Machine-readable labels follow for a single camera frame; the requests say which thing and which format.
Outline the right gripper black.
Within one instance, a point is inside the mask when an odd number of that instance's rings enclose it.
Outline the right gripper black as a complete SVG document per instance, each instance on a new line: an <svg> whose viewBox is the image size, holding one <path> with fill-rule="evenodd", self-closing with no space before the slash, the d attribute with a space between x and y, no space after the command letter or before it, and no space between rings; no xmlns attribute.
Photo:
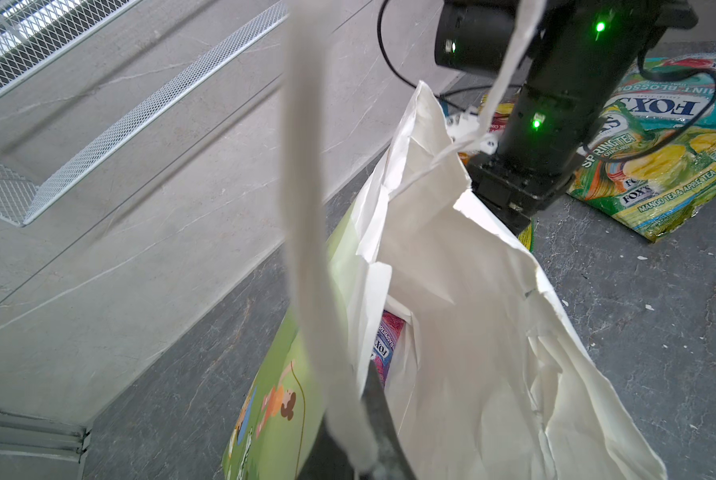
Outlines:
<svg viewBox="0 0 716 480"><path fill-rule="evenodd" d="M473 156L467 172L475 195L508 230L519 234L569 189L579 167L578 153L498 152Z"/></svg>

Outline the yellow green snack packet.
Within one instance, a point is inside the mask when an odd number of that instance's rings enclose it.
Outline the yellow green snack packet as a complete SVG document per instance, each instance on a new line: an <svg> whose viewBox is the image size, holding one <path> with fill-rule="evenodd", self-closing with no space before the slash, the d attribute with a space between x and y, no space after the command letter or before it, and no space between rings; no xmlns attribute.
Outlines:
<svg viewBox="0 0 716 480"><path fill-rule="evenodd" d="M654 242L716 196L716 129L693 126L631 162L587 157L568 194Z"/></svg>

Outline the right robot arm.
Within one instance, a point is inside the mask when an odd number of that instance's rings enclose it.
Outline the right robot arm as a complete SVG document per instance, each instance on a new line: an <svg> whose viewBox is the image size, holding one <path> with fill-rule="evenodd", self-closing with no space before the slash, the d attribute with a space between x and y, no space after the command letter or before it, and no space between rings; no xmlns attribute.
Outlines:
<svg viewBox="0 0 716 480"><path fill-rule="evenodd" d="M438 65L496 74L509 62L519 13L539 19L517 55L531 66L496 150L467 165L476 196L514 234L573 183L580 147L601 129L600 114L637 54L670 28L698 16L686 1L447 1L438 25Z"/></svg>

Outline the orange snack packet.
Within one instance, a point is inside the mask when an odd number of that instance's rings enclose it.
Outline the orange snack packet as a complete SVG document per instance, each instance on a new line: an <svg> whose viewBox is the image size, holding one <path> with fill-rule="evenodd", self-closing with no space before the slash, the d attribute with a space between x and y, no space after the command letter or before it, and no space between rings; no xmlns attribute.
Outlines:
<svg viewBox="0 0 716 480"><path fill-rule="evenodd" d="M465 128L466 133L469 133L469 132L477 129L479 115L480 115L481 111L484 109L484 107L486 106L488 97L489 97L488 94L484 94L481 99L481 102L477 108L471 107L467 113L462 113L459 115L459 125L461 127ZM506 102L500 103L497 106L496 111L493 116L493 119L492 119L491 126L490 126L491 132L502 131L505 129L507 122L509 120L509 117L513 112L513 108L514 108L514 99L513 98L509 98ZM473 156L475 156L476 154L477 154L477 152L475 150L460 151L458 153L458 156L459 156L460 160L462 161L462 163L465 166L467 166L470 162L470 159Z"/></svg>

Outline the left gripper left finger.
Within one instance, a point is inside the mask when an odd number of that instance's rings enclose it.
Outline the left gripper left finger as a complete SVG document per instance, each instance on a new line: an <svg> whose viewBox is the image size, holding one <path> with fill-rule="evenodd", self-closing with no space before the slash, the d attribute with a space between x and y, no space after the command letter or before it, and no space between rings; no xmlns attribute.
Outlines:
<svg viewBox="0 0 716 480"><path fill-rule="evenodd" d="M298 480L353 480L355 471L341 447L332 438L323 420Z"/></svg>

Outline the floral paper bag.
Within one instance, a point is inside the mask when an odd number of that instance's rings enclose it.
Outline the floral paper bag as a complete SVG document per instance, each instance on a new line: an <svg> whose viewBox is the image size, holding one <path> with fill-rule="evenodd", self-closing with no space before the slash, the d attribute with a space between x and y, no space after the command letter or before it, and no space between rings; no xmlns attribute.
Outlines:
<svg viewBox="0 0 716 480"><path fill-rule="evenodd" d="M333 232L320 145L332 5L289 6L281 216L291 305L222 460L297 479L323 420L355 478L378 460L362 396L382 313L407 322L386 401L416 479L663 479L537 260L476 197L419 85Z"/></svg>

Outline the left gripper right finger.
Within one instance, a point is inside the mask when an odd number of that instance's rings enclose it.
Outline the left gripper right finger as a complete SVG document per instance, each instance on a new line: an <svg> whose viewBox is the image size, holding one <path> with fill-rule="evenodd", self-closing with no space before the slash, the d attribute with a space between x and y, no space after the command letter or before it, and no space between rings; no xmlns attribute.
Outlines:
<svg viewBox="0 0 716 480"><path fill-rule="evenodd" d="M362 401L367 409L379 453L375 465L367 473L361 473L359 479L415 480L416 476L399 442L384 387L373 362L369 364Z"/></svg>

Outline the small green snack packet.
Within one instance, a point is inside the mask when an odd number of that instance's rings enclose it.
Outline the small green snack packet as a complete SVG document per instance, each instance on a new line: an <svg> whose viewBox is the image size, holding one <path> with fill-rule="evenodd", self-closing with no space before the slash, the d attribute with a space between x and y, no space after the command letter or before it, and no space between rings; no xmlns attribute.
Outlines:
<svg viewBox="0 0 716 480"><path fill-rule="evenodd" d="M518 235L517 239L519 242L529 251L533 251L534 247L534 232L535 232L535 224L536 222L534 220L531 220L530 223L526 226L525 229L523 229Z"/></svg>

